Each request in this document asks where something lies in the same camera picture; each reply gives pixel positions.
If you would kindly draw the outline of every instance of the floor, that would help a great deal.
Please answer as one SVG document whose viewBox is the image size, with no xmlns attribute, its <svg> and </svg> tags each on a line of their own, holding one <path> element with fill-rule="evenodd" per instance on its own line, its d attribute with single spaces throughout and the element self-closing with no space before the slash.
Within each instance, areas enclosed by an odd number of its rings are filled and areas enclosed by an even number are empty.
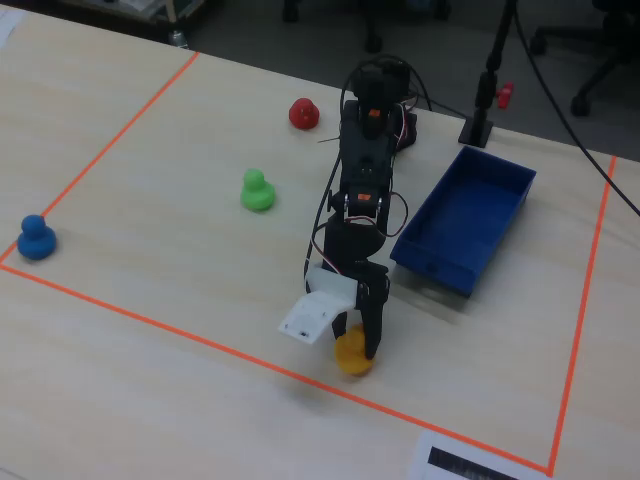
<svg viewBox="0 0 640 480">
<path fill-rule="evenodd" d="M 333 86 L 340 86 L 351 68 L 366 57 L 364 26 L 355 0 L 304 0 L 297 24 L 281 21 L 282 0 L 213 1 L 215 5 L 188 32 L 194 50 Z M 413 64 L 434 99 L 471 113 L 503 0 L 451 3 L 448 22 L 391 12 L 380 21 L 380 30 L 384 51 Z M 597 26 L 601 21 L 602 14 L 587 0 L 559 3 L 520 2 L 525 30 L 530 34 L 540 24 Z M 490 118 L 500 127 L 570 143 L 513 33 L 498 79 L 499 85 L 513 82 L 514 94 L 509 108 L 494 107 Z M 588 118 L 569 113 L 571 98 L 607 54 L 601 46 L 552 41 L 539 65 L 588 148 L 640 160 L 635 135 L 640 131 L 640 62 L 619 68 L 596 89 Z"/>
</svg>

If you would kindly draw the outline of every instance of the blue toy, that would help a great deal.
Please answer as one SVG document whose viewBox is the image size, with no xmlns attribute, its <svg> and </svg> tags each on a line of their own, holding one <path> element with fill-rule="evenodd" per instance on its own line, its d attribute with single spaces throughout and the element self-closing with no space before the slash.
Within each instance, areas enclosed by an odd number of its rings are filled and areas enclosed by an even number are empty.
<svg viewBox="0 0 640 480">
<path fill-rule="evenodd" d="M 398 239 L 391 258 L 470 296 L 536 172 L 464 147 Z"/>
<path fill-rule="evenodd" d="M 29 215 L 22 220 L 22 233 L 18 237 L 18 251 L 29 260 L 47 258 L 56 249 L 56 234 L 47 227 L 40 215 Z"/>
</svg>

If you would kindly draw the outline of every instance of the red clamp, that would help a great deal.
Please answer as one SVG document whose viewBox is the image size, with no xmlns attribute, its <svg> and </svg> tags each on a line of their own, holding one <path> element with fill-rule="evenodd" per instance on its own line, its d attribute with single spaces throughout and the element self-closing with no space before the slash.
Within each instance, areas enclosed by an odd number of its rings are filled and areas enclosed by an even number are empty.
<svg viewBox="0 0 640 480">
<path fill-rule="evenodd" d="M 504 84 L 498 92 L 496 93 L 496 97 L 498 98 L 498 108 L 502 108 L 503 110 L 509 106 L 509 100 L 511 100 L 511 95 L 513 94 L 513 82 L 507 82 Z"/>
</svg>

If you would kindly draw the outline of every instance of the red toy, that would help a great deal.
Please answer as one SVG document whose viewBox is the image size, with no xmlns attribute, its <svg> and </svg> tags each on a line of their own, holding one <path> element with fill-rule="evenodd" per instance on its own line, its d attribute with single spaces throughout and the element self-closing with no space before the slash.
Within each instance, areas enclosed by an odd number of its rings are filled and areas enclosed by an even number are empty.
<svg viewBox="0 0 640 480">
<path fill-rule="evenodd" d="M 496 97 L 498 97 L 498 108 L 502 108 L 503 110 L 509 106 L 509 100 L 511 100 L 511 94 L 513 93 L 513 82 L 507 82 L 504 84 L 498 92 L 496 93 Z"/>
<path fill-rule="evenodd" d="M 289 120 L 300 130 L 309 130 L 318 124 L 320 111 L 308 98 L 299 98 L 289 109 Z"/>
</svg>

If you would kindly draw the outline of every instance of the yellow toy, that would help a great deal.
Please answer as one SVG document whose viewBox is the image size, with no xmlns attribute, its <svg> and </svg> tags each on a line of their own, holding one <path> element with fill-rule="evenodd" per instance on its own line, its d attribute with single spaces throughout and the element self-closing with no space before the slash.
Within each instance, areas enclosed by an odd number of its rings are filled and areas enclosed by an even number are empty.
<svg viewBox="0 0 640 480">
<path fill-rule="evenodd" d="M 362 375 L 373 366 L 373 359 L 364 355 L 364 329 L 355 325 L 336 339 L 336 362 L 344 373 Z"/>
</svg>

